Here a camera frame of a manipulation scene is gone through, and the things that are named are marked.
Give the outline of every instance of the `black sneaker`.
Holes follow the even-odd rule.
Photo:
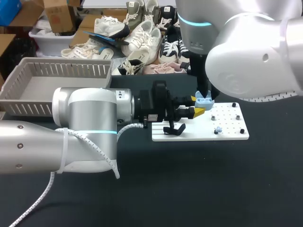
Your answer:
[[[175,11],[172,6],[163,6],[160,8],[159,24],[157,28],[166,31],[170,25],[175,23]]]
[[[181,33],[179,33],[179,45],[178,45],[178,50],[179,50],[179,56],[178,56],[178,63],[181,64],[182,62],[189,62],[189,50],[185,47]]]
[[[147,49],[133,51],[112,75],[135,75],[147,63],[150,53]]]
[[[161,49],[159,51],[159,62],[178,62],[178,44],[179,32],[178,29],[171,25],[167,28],[162,40]]]

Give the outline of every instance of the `shoe tag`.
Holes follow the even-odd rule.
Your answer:
[[[169,6],[164,7],[164,12],[170,12],[170,7]]]

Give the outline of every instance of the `black mat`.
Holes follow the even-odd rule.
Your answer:
[[[149,89],[167,81],[193,95],[184,75],[113,78],[112,87]],[[53,188],[20,227],[301,227],[303,98],[239,102],[248,141],[152,142],[130,129],[118,143],[121,178],[112,171],[56,175]],[[13,118],[55,129],[52,119]],[[49,174],[0,176],[0,227],[9,226],[45,189]]]

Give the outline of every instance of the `light blue object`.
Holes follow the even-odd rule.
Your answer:
[[[214,100],[212,100],[212,94],[208,91],[206,98],[203,98],[199,91],[196,92],[196,108],[205,108],[207,111],[211,110],[214,105]]]
[[[191,22],[191,21],[185,20],[184,18],[182,18],[182,17],[180,16],[179,13],[178,13],[178,18],[179,18],[180,20],[182,20],[184,23],[187,23],[187,24],[189,24],[189,25],[191,25],[191,26],[205,27],[205,26],[210,26],[210,25],[212,25],[211,23],[208,23],[208,22],[197,23],[197,22]]]
[[[216,128],[215,130],[216,132],[222,132],[222,128],[220,128],[219,126]]]

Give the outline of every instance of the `sneaker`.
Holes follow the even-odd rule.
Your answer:
[[[144,12],[144,1],[135,0],[126,3],[127,15],[123,23],[127,24],[131,30],[134,30],[141,22]]]
[[[175,8],[172,6],[163,6],[160,8],[159,24],[157,28],[161,31],[166,31],[170,25],[175,21]]]
[[[169,74],[169,73],[186,73],[185,69],[180,68],[180,64],[167,62],[158,65],[148,65],[143,68],[143,75],[149,74]]]
[[[175,26],[171,25],[165,32],[159,52],[159,62],[178,62],[179,33]]]
[[[150,34],[145,32],[145,39],[140,49],[148,49],[150,53],[150,58],[146,65],[152,64],[158,57],[158,51],[161,45],[161,31],[155,28]]]
[[[68,59],[102,59],[109,60],[113,57],[114,52],[109,48],[104,48],[101,54],[94,49],[85,49],[76,46],[73,49],[64,49],[61,56]]]
[[[61,56],[68,59],[98,59],[98,51],[94,49],[84,49],[75,46],[73,49],[64,49]]]
[[[129,27],[113,17],[103,16],[95,20],[94,32],[112,39],[127,37],[130,33]]]
[[[157,0],[148,0],[144,8],[143,20],[151,20],[155,25],[159,22],[160,8]]]
[[[189,50],[185,47],[183,40],[182,40],[182,36],[180,33],[179,36],[179,45],[178,45],[178,49],[179,49],[179,56],[178,56],[178,63],[181,64],[182,62],[189,62]]]
[[[131,53],[128,58],[116,68],[112,75],[135,75],[149,60],[147,49],[140,49]]]
[[[127,57],[133,51],[138,50],[144,42],[144,33],[151,33],[153,29],[153,22],[150,20],[143,21],[135,30],[124,40],[129,43],[129,45],[124,45],[121,47],[123,54]]]

